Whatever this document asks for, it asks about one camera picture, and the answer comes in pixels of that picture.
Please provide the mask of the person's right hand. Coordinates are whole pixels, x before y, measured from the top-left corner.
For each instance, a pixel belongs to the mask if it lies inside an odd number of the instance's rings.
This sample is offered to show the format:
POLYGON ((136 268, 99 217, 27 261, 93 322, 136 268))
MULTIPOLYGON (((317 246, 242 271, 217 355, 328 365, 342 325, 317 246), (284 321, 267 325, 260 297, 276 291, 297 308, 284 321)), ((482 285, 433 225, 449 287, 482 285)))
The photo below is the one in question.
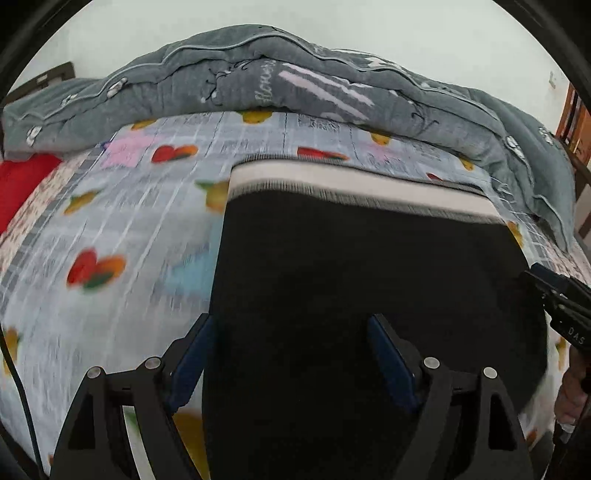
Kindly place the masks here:
POLYGON ((576 349, 571 348, 569 366, 562 377, 554 407, 556 420, 561 424, 574 425, 580 418, 588 398, 588 394, 582 388, 587 368, 588 363, 576 349))

